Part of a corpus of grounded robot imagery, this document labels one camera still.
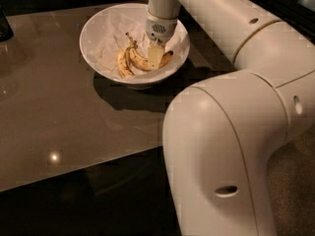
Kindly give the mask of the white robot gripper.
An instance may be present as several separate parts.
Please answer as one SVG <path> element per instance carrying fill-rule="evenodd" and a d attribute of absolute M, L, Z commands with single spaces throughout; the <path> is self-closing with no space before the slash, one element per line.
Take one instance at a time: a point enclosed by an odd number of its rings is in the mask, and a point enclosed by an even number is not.
<path fill-rule="evenodd" d="M 147 12 L 146 35 L 150 40 L 148 47 L 148 66 L 156 70 L 164 54 L 164 46 L 171 40 L 177 26 L 176 19 L 161 19 Z"/>

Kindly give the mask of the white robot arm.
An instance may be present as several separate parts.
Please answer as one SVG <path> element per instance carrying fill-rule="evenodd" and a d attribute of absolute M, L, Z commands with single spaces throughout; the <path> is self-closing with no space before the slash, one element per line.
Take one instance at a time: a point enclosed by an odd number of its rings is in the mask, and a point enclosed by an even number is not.
<path fill-rule="evenodd" d="M 182 236 L 277 236 L 267 166 L 315 121 L 315 46 L 249 0 L 149 0 L 166 42 L 185 8 L 235 70 L 194 84 L 163 121 L 165 167 Z"/>

